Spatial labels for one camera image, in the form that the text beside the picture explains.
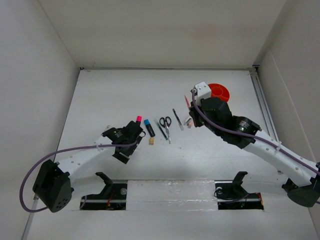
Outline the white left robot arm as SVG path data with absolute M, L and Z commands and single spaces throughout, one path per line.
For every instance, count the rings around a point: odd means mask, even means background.
M 96 195 L 109 200 L 115 195 L 113 181 L 102 170 L 92 179 L 85 177 L 85 172 L 109 159 L 126 164 L 144 136 L 137 120 L 122 128 L 107 127 L 93 145 L 68 158 L 53 162 L 47 157 L 32 190 L 52 213 L 77 196 Z

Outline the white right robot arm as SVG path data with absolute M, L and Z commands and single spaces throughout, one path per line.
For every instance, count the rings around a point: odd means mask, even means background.
M 227 187 L 217 190 L 217 198 L 232 203 L 260 192 L 287 196 L 307 208 L 319 203 L 319 164 L 291 151 L 249 118 L 233 115 L 228 104 L 217 97 L 193 96 L 189 115 L 196 127 L 205 126 L 224 142 L 261 158 L 281 172 L 264 176 L 240 171 Z

